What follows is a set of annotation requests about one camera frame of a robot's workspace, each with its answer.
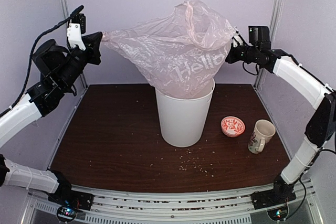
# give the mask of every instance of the mug handle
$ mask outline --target mug handle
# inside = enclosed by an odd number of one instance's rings
[[[258,148],[256,148],[256,151],[257,152],[262,152],[264,147],[265,147],[265,143],[266,143],[265,139],[263,137],[261,137],[260,138],[260,145],[259,145]]]

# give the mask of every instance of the white trash bin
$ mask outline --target white trash bin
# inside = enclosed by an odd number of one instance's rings
[[[176,147],[188,147],[200,140],[208,114],[215,81],[192,99],[178,99],[155,89],[161,135]]]

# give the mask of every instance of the bowl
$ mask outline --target bowl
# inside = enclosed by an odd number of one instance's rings
[[[243,121],[235,116],[227,116],[221,122],[222,131],[228,137],[237,137],[245,131]]]

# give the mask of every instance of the white mug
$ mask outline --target white mug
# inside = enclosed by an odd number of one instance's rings
[[[254,154],[258,154],[263,151],[265,145],[274,136],[276,130],[274,125],[264,119],[258,120],[254,127],[251,139],[248,142],[248,149]]]

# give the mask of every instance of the pink plastic bag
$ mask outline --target pink plastic bag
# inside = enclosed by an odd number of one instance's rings
[[[189,99],[214,77],[236,30],[199,0],[186,0],[164,19],[104,32],[102,42],[133,62],[150,85]]]

